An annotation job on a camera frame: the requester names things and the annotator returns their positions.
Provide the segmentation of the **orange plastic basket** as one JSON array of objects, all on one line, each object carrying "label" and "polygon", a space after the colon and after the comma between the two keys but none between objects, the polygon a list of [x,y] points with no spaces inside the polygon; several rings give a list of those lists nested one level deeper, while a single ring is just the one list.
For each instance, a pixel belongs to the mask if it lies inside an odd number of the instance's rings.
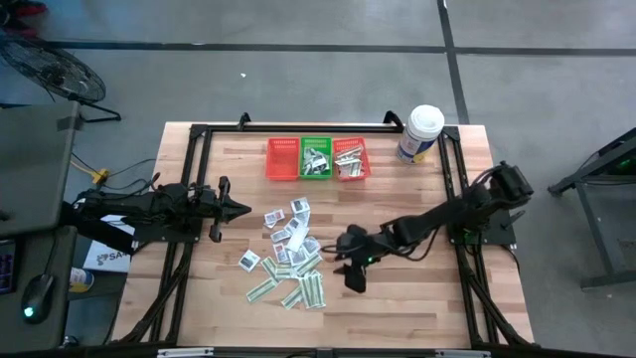
[{"label": "orange plastic basket", "polygon": [[294,181],[299,176],[300,139],[270,137],[267,139],[265,177],[272,181]]},{"label": "orange plastic basket", "polygon": [[[347,152],[358,145],[362,145],[364,147],[363,151],[361,152],[360,156],[358,157],[352,157],[352,160],[348,163],[348,164],[352,164],[352,163],[357,163],[360,162],[362,164],[362,171],[359,177],[357,178],[341,178],[340,177],[340,170],[339,170],[339,165],[337,165],[335,163],[335,161],[342,156],[346,156]],[[364,137],[351,137],[351,138],[337,138],[333,140],[333,149],[334,149],[334,155],[333,155],[333,163],[334,163],[334,168],[335,168],[335,173],[337,178],[340,181],[357,181],[357,180],[364,180],[367,177],[369,177],[371,175],[371,167],[370,167],[370,162],[369,162],[369,157],[368,157],[368,153],[367,153],[367,148],[366,148],[366,141]]]}]

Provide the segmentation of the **dark grey desk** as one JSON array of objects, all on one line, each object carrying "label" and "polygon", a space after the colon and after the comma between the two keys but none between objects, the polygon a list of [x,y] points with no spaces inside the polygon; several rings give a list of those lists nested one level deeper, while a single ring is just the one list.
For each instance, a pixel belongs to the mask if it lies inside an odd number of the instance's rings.
[{"label": "dark grey desk", "polygon": [[[62,343],[76,238],[76,229],[63,227],[3,239],[16,243],[17,276],[15,290],[0,294],[0,355],[48,350]],[[51,310],[42,323],[29,324],[21,310],[22,295],[27,283],[42,273],[49,273],[56,279]]]}]

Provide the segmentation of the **black metal cart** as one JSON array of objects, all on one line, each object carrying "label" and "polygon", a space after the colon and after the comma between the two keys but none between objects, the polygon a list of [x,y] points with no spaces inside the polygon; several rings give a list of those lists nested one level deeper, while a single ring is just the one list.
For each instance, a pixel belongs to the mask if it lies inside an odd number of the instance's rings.
[{"label": "black metal cart", "polygon": [[636,188],[636,127],[592,152],[572,174],[548,187],[548,192],[555,197],[570,189],[576,192],[605,270],[602,275],[584,278],[580,288],[636,282],[636,268],[628,267],[620,241],[602,233],[602,218],[594,213],[586,192],[590,186]]}]

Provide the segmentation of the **black keyboard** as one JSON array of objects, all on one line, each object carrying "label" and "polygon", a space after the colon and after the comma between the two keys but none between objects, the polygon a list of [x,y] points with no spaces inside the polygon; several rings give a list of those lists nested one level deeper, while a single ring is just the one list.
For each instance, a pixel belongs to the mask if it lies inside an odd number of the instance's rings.
[{"label": "black keyboard", "polygon": [[17,246],[14,240],[0,241],[0,294],[15,290]]}]

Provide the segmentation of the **white printed box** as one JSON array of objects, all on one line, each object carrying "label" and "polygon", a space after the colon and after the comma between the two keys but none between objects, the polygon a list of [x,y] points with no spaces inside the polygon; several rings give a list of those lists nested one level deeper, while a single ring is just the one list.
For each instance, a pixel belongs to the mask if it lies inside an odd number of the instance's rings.
[{"label": "white printed box", "polygon": [[[124,224],[122,219],[123,216],[116,215],[107,215],[101,218],[101,220],[109,226],[126,234],[133,235],[135,229]],[[92,241],[82,268],[97,271],[128,273],[130,268],[130,255],[112,249],[98,241]]]}]

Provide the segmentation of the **grey desk panel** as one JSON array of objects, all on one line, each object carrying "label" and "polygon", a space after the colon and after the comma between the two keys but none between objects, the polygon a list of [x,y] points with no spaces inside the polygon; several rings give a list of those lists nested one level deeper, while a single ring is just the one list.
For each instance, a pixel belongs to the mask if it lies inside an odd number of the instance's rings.
[{"label": "grey desk panel", "polygon": [[57,225],[80,126],[72,101],[0,109],[0,238]]}]

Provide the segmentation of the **black floor fan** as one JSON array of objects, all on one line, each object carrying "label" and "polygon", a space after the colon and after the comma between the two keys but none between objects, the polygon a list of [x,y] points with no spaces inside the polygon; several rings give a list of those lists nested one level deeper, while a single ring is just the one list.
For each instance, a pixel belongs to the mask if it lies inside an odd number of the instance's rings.
[{"label": "black floor fan", "polygon": [[108,113],[87,122],[120,121],[119,112],[97,105],[106,97],[102,78],[71,53],[40,38],[0,35],[0,57],[16,72],[69,101]]}]

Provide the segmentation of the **black computer mouse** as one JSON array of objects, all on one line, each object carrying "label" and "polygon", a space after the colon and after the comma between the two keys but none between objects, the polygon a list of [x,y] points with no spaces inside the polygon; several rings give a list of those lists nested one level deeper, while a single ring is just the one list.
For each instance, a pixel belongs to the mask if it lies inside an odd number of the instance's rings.
[{"label": "black computer mouse", "polygon": [[27,283],[21,299],[21,310],[27,323],[39,324],[48,318],[55,281],[53,275],[42,273]]}]

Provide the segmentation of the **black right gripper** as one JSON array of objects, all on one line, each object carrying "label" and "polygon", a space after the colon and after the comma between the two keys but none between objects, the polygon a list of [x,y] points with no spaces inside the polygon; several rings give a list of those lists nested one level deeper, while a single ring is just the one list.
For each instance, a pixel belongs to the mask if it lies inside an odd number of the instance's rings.
[{"label": "black right gripper", "polygon": [[367,267],[377,263],[392,249],[393,233],[388,227],[381,226],[378,233],[369,234],[358,225],[350,225],[336,241],[335,261],[350,259],[351,262],[335,269],[335,272],[345,273],[346,288],[364,293],[367,290]]}]

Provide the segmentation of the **green plastic basket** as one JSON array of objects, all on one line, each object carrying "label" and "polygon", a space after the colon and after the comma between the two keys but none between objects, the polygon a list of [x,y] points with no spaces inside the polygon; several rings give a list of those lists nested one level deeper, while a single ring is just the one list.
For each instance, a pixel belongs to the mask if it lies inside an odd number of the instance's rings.
[{"label": "green plastic basket", "polygon": [[[305,147],[311,147],[317,152],[318,156],[326,156],[329,160],[329,168],[321,175],[307,175],[303,174],[303,167],[307,164],[312,164],[315,161],[305,161],[303,159],[303,149]],[[299,153],[299,176],[301,179],[329,179],[333,174],[333,150],[332,150],[332,138],[331,137],[301,137],[300,138],[300,153]]]}]

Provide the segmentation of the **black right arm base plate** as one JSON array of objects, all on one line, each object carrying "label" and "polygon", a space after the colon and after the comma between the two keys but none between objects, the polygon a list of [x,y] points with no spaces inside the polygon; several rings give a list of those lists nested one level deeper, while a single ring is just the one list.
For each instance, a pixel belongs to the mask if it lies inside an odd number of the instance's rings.
[{"label": "black right arm base plate", "polygon": [[492,245],[515,248],[517,241],[513,225],[525,214],[525,210],[514,214],[509,210],[498,210],[485,223],[473,229],[451,225],[449,242],[463,246]]}]

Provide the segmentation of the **yellow blue can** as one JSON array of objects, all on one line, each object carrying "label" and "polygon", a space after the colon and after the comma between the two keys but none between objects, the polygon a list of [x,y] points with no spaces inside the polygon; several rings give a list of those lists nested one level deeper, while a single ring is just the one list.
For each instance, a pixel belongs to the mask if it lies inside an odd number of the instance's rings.
[{"label": "yellow blue can", "polygon": [[72,268],[69,278],[69,292],[86,293],[94,284],[94,275],[83,268]]}]

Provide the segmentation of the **black aluminium rig frame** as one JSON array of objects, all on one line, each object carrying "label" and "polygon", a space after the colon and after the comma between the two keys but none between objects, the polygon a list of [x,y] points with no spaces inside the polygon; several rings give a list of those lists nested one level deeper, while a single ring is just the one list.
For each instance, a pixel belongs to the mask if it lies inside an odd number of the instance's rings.
[{"label": "black aluminium rig frame", "polygon": [[[367,290],[345,287],[335,274],[341,262],[322,250],[356,224],[369,233],[402,216],[420,215],[461,195],[494,167],[484,127],[447,125],[419,164],[397,157],[401,132],[391,124],[249,122],[166,124],[155,169],[163,184],[217,187],[249,214],[222,224],[222,241],[209,238],[175,245],[155,242],[131,258],[113,338],[94,353],[115,358],[170,356],[441,357],[524,358],[539,352],[533,339],[517,266],[508,251],[492,245],[453,245],[449,227],[423,241],[408,261],[393,255],[367,267]],[[371,175],[364,180],[272,181],[265,177],[270,137],[364,137]],[[277,262],[270,235],[295,218],[290,201],[306,197],[309,233],[323,261],[305,276],[249,303],[246,294],[269,278],[261,261]],[[264,215],[285,218],[272,229]],[[261,257],[252,272],[239,265],[246,250]],[[326,306],[281,301],[301,277],[323,275]]]}]

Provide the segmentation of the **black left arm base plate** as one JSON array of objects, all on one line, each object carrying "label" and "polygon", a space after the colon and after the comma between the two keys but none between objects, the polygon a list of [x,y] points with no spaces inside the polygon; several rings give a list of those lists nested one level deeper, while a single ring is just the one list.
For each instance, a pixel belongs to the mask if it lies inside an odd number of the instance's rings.
[{"label": "black left arm base plate", "polygon": [[134,238],[140,243],[194,243],[202,232],[203,220],[191,218],[172,223],[134,224]]}]

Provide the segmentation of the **white wipes canister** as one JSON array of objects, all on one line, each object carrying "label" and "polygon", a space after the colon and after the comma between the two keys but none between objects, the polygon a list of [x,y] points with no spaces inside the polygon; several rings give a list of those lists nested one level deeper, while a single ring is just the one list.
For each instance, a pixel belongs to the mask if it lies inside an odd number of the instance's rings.
[{"label": "white wipes canister", "polygon": [[406,164],[422,162],[444,125],[445,117],[438,107],[422,104],[414,108],[398,142],[397,157]]}]

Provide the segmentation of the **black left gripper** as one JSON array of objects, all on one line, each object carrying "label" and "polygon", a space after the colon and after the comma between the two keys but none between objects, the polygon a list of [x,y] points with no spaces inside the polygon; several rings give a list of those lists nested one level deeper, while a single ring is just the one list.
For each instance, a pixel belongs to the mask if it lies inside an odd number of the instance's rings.
[{"label": "black left gripper", "polygon": [[198,191],[198,213],[202,218],[213,219],[210,226],[209,238],[214,243],[222,241],[222,224],[249,214],[250,206],[236,202],[228,197],[230,180],[227,176],[221,176],[217,190],[210,185],[202,185]]}]

